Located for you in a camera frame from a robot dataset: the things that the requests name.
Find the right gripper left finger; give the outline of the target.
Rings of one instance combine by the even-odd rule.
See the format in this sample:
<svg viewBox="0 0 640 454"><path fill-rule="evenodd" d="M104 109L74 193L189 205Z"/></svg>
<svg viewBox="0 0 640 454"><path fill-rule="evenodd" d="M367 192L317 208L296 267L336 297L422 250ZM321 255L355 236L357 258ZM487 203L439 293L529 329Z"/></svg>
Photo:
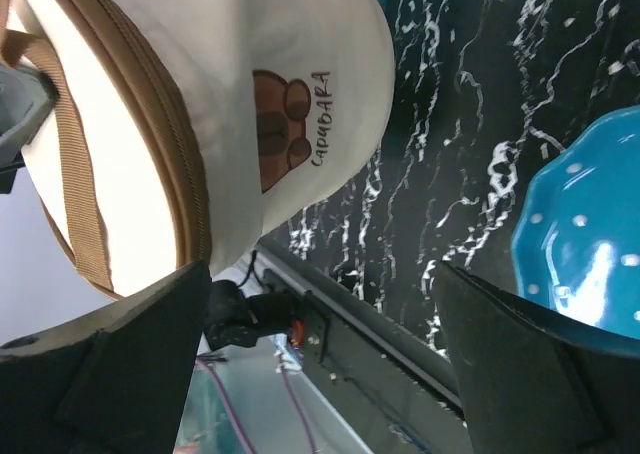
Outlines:
<svg viewBox="0 0 640 454"><path fill-rule="evenodd" d="M192 263L1 347L4 453L170 453L211 285Z"/></svg>

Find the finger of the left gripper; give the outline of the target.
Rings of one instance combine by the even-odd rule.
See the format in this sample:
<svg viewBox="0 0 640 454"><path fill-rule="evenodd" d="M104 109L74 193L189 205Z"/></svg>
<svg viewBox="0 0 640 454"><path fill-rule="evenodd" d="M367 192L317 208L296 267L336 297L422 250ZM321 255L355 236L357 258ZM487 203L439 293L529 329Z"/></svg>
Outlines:
<svg viewBox="0 0 640 454"><path fill-rule="evenodd" d="M53 111L58 93L42 72L26 65L1 66L1 193L10 194L25 166L21 150Z"/></svg>

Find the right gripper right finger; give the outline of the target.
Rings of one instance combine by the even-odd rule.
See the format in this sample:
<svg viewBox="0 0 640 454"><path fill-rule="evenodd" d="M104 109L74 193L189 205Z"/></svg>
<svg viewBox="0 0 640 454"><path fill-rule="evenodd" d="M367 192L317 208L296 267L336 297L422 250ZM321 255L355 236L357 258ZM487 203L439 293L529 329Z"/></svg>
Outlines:
<svg viewBox="0 0 640 454"><path fill-rule="evenodd" d="M638 452L638 340L447 262L434 297L475 452Z"/></svg>

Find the cream round laundry bag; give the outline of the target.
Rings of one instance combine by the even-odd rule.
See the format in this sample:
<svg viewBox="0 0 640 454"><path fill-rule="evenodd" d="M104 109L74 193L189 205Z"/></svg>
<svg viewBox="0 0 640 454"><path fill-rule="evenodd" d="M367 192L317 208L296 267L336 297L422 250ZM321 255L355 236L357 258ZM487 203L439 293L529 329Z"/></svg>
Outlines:
<svg viewBox="0 0 640 454"><path fill-rule="evenodd" d="M378 0L1 0L1 66L58 93L25 167L114 299L233 265L367 163L395 61Z"/></svg>

